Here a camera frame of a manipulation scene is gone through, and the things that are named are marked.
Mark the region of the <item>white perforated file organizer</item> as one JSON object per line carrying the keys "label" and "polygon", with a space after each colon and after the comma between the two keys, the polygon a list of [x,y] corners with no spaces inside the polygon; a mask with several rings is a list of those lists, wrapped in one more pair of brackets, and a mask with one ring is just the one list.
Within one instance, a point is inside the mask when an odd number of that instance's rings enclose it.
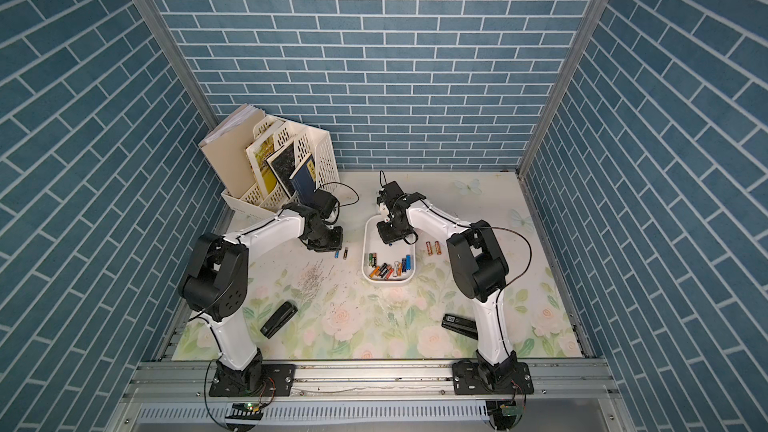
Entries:
{"label": "white perforated file organizer", "polygon": [[339,173],[328,131],[244,104],[201,143],[234,211],[267,218],[316,189],[334,192]]}

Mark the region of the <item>yellow cover book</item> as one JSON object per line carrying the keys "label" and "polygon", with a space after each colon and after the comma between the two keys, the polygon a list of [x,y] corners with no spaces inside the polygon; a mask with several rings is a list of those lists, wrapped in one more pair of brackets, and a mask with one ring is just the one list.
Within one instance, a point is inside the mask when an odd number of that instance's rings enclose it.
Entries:
{"label": "yellow cover book", "polygon": [[253,129],[253,142],[245,149],[259,193],[263,201],[277,186],[277,178],[268,165],[267,159],[275,152],[275,134],[283,121],[265,117]]}

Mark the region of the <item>white plastic storage box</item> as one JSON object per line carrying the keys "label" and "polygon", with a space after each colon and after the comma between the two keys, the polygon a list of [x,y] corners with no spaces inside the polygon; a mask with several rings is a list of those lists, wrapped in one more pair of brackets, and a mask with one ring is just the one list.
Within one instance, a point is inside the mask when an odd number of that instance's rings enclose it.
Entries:
{"label": "white plastic storage box", "polygon": [[[362,275],[374,285],[400,286],[412,280],[416,272],[416,247],[404,241],[385,244],[378,233],[379,216],[368,219],[363,239]],[[405,270],[405,259],[412,255],[413,270]]]}

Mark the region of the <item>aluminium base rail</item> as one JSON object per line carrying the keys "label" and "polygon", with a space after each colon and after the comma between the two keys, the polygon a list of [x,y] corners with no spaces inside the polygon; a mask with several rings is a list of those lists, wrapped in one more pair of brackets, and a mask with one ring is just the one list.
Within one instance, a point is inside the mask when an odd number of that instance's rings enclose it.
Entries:
{"label": "aluminium base rail", "polygon": [[[531,395],[456,395],[451,364],[460,360],[298,361],[287,397],[211,397],[205,362],[144,362],[108,423],[111,431],[630,431],[619,387],[602,359],[526,359]],[[483,401],[488,417],[470,421],[367,422],[325,425],[139,424],[144,405],[228,404],[260,416],[282,402]]]}

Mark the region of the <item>black stapler right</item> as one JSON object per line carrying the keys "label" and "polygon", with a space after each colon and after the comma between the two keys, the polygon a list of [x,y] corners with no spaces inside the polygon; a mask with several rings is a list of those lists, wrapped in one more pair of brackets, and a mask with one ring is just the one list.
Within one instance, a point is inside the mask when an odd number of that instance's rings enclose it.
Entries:
{"label": "black stapler right", "polygon": [[478,339],[476,322],[465,317],[445,314],[441,321],[441,327],[472,340]]}

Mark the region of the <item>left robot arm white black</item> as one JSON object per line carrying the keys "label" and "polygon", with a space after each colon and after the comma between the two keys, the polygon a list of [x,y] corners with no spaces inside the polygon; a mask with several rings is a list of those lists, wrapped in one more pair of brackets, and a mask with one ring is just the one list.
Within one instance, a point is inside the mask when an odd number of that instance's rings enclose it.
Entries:
{"label": "left robot arm white black", "polygon": [[260,363],[241,311],[250,261],[292,240],[318,253],[339,251],[343,229],[330,221],[339,212],[338,199],[318,189],[308,202],[289,202],[275,216],[248,228],[197,239],[178,293],[210,328],[223,369],[243,372]]}

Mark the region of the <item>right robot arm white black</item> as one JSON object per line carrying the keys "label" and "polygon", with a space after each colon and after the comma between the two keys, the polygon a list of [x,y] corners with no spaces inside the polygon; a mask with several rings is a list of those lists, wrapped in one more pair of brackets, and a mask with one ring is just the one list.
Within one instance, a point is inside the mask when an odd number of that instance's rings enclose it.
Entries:
{"label": "right robot arm white black", "polygon": [[420,231],[445,243],[453,280],[472,301],[480,359],[500,366],[514,357],[499,305],[509,266],[490,224],[462,222],[423,194],[404,192],[395,181],[381,186],[376,203],[383,217],[377,224],[383,243],[404,241]]}

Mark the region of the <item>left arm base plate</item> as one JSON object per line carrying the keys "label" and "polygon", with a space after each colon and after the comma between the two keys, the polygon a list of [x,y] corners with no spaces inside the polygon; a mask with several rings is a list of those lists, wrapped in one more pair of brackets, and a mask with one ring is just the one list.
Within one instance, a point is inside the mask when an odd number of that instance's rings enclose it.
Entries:
{"label": "left arm base plate", "polygon": [[217,364],[208,395],[271,399],[290,395],[296,367],[288,363],[257,364],[236,371]]}

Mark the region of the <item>dark blue book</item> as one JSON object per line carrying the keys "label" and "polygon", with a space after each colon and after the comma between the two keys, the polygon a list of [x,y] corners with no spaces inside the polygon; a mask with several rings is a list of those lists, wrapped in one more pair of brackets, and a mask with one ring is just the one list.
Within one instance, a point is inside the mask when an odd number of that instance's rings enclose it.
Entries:
{"label": "dark blue book", "polygon": [[312,154],[307,155],[296,167],[290,176],[290,182],[298,201],[308,203],[316,190],[315,161]]}

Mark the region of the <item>black stapler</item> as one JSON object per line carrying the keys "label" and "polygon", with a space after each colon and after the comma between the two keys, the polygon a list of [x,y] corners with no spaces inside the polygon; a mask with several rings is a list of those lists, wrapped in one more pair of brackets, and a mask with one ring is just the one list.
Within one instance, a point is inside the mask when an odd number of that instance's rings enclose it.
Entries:
{"label": "black stapler", "polygon": [[472,340],[478,339],[476,322],[465,317],[445,314],[441,321],[441,327]]}
{"label": "black stapler", "polygon": [[291,301],[283,302],[267,319],[260,328],[261,334],[271,339],[277,334],[298,312],[298,307]]}

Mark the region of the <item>black stapler left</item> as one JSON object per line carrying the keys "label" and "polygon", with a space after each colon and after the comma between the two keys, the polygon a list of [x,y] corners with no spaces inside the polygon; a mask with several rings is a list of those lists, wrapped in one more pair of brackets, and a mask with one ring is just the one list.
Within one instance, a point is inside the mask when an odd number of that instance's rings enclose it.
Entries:
{"label": "black stapler left", "polygon": [[271,339],[277,334],[298,312],[298,307],[291,301],[283,302],[267,319],[260,328],[261,334]]}

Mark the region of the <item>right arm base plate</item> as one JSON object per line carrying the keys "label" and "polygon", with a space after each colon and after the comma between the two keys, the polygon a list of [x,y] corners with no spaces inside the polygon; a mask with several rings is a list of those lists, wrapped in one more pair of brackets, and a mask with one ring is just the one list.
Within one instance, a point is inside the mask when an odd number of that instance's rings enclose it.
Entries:
{"label": "right arm base plate", "polygon": [[452,385],[456,395],[531,395],[534,385],[529,366],[517,362],[511,371],[501,379],[485,381],[477,361],[460,360],[451,364]]}

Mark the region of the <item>black cover book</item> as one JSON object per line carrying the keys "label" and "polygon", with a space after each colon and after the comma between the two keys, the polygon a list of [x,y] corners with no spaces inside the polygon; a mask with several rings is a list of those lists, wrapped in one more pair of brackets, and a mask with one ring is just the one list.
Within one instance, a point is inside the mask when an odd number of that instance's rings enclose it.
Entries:
{"label": "black cover book", "polygon": [[288,198],[291,198],[295,193],[290,182],[290,176],[296,168],[294,144],[295,139],[291,138],[267,158],[268,166]]}

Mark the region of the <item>beige paper folder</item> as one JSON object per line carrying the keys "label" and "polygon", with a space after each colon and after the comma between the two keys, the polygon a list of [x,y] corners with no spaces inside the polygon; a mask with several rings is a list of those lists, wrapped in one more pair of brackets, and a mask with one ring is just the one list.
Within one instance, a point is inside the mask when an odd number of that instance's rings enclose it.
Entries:
{"label": "beige paper folder", "polygon": [[264,118],[262,109],[243,104],[198,144],[225,189],[235,198],[244,195],[256,181],[246,148],[254,141],[254,127]]}

